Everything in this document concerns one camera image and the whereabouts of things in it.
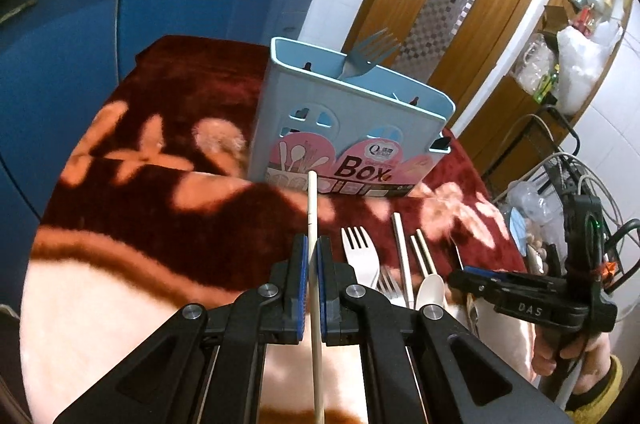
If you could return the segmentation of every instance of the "person's hand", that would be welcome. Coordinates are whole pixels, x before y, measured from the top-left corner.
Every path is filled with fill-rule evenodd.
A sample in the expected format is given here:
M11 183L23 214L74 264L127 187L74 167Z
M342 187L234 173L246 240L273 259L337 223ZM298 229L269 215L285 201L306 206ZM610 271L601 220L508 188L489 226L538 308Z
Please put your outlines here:
M584 347L584 336L580 336L573 343L560 351L563 359L575 359L580 355ZM600 334L591 338L584 349L584 362L580 377L575 384L574 393L580 394L589 391L593 386L602 380L611 367L611 345L609 334ZM533 359L531 366L538 375L551 375L556 369L554 360L555 350L546 342L542 336L542 329L536 328L536 340L533 345Z

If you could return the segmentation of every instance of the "plastic bag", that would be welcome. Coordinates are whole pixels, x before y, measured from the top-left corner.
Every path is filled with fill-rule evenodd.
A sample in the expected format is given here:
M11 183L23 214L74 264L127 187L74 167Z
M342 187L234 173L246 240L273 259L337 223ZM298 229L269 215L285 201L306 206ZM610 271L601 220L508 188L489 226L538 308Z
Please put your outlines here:
M545 198L538 194L536 186L531 182L520 182L511 188L507 193L507 202L540 225L550 222L554 217Z
M554 53L546 45L544 36L536 34L520 52L513 76L524 91L533 95L538 90L542 78L555 63Z
M572 26L558 32L558 49L558 109L565 115L574 115L602 74L610 51L608 46L587 39Z

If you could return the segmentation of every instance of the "yellow sleeve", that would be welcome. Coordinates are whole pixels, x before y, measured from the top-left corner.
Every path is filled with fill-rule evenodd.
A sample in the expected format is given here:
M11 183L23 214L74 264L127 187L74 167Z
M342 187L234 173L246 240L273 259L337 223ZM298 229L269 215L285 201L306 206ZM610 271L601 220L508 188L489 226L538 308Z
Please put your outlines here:
M616 371L600 396L593 402L578 408L576 411L566 412L575 424L598 424L620 393L622 364L620 364L620 359L616 356L611 356L611 361Z

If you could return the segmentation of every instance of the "white fork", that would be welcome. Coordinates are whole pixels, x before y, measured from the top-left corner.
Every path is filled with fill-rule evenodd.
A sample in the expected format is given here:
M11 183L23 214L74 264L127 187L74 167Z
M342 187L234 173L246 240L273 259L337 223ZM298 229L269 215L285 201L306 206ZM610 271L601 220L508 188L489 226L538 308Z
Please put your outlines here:
M347 263L353 267L360 285L376 288L380 276L380 260L364 227L340 229Z
M391 301L392 305L406 308L404 293L396 279L389 272L388 267L380 267L380 279L378 280L378 291Z

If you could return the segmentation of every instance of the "plastic container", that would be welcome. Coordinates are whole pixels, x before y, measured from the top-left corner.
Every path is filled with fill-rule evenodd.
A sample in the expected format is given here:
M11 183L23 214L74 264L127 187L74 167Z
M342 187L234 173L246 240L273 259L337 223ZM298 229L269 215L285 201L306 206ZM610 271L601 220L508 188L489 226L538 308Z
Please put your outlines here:
M313 169L323 193L402 196L449 152L430 150L455 111L449 97L380 66L338 81L345 57L271 39L250 180L306 189Z

